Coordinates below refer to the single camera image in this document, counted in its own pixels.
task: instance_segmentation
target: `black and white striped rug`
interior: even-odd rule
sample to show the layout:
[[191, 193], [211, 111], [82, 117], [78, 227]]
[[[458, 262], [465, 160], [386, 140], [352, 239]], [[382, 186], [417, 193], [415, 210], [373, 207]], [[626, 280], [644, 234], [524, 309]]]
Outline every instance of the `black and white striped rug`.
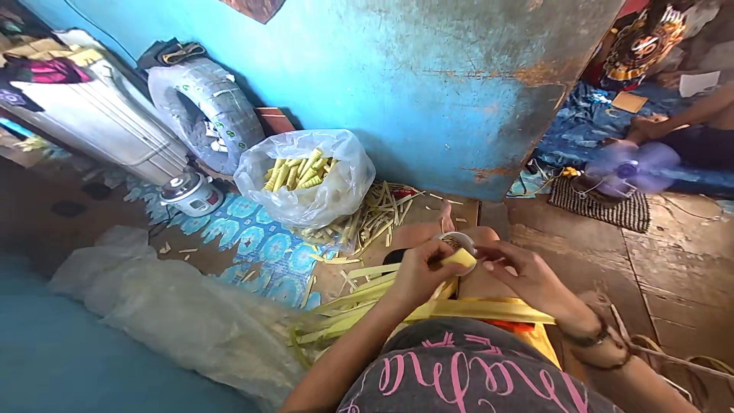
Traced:
[[581, 198], [571, 188], [571, 179], [562, 177], [553, 183], [548, 203], [584, 217], [631, 229], [640, 234], [650, 227], [650, 205], [644, 193], [634, 193], [613, 207], [599, 204], [592, 197]]

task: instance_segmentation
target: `shirtless person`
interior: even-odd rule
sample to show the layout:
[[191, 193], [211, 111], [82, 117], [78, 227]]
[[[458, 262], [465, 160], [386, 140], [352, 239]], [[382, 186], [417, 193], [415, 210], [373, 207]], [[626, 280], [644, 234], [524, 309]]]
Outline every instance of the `shirtless person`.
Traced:
[[634, 118], [623, 142], [656, 140], [673, 148], [684, 165], [734, 170], [734, 84], [721, 87], [662, 122]]

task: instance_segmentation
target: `hand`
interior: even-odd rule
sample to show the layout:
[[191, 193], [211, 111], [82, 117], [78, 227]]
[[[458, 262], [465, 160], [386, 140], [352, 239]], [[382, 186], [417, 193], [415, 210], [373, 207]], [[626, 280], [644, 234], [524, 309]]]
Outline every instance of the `hand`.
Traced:
[[647, 139], [657, 140], [670, 133], [667, 124], [662, 122], [652, 121], [646, 118], [634, 118], [632, 125], [635, 131], [642, 133]]
[[[600, 324], [596, 315], [561, 283], [540, 255], [504, 241], [475, 245], [475, 248], [484, 269], [512, 288], [529, 306], [556, 318], [567, 334], [574, 337], [598, 334]], [[517, 275], [508, 268], [514, 268]]]
[[418, 308], [442, 282], [466, 271], [466, 267], [456, 263], [436, 270], [429, 267], [429, 262], [433, 264], [453, 253], [448, 244], [436, 239], [405, 251], [395, 281], [383, 298], [404, 304], [410, 311]]

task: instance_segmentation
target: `small plastic container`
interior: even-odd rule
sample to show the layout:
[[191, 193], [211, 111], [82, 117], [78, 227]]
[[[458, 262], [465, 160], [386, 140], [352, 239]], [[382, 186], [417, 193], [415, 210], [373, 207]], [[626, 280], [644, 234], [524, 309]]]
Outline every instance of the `small plastic container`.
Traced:
[[[451, 238], [457, 241], [462, 248], [464, 248], [471, 256], [476, 256], [476, 248], [474, 248], [474, 241], [467, 234], [457, 231], [444, 232], [437, 236], [439, 240], [444, 241], [446, 238]], [[469, 274], [476, 267], [476, 263], [472, 264], [464, 273], [458, 274], [457, 276], [465, 276]]]

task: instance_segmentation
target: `gray t-shirt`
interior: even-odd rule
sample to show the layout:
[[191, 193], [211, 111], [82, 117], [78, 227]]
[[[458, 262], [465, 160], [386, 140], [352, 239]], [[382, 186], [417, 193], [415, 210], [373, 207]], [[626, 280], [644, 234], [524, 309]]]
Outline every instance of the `gray t-shirt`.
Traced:
[[424, 320], [385, 344], [338, 412], [621, 412], [512, 334], [461, 317]]

